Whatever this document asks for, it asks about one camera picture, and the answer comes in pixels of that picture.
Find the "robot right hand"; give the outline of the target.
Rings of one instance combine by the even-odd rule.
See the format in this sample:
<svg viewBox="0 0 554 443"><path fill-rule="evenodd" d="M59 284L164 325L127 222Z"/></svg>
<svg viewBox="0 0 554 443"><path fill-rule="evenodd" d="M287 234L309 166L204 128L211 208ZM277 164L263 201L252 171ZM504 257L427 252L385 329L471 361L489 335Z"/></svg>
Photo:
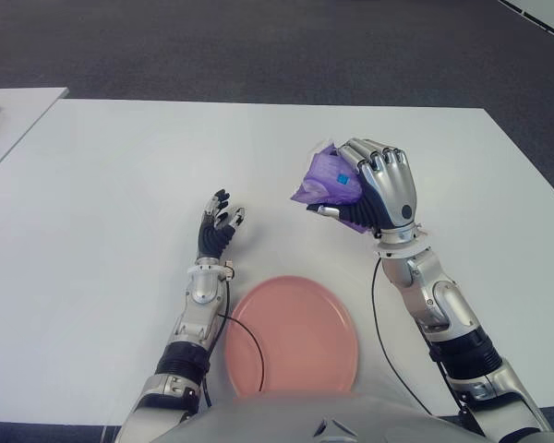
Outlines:
<svg viewBox="0 0 554 443"><path fill-rule="evenodd" d="M326 153L343 168L343 175L360 187L350 202L324 198L307 210L333 218L359 232L375 235L410 227L416 212L416 188L403 150L364 138L351 138Z"/></svg>

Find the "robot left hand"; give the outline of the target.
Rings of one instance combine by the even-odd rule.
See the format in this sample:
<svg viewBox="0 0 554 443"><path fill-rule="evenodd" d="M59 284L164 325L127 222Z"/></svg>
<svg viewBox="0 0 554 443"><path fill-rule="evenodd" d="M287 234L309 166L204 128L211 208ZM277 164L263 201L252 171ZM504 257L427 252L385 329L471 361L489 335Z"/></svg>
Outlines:
<svg viewBox="0 0 554 443"><path fill-rule="evenodd" d="M245 219L245 209L226 211L230 194L218 190L205 205L199 225L197 259L219 260Z"/></svg>

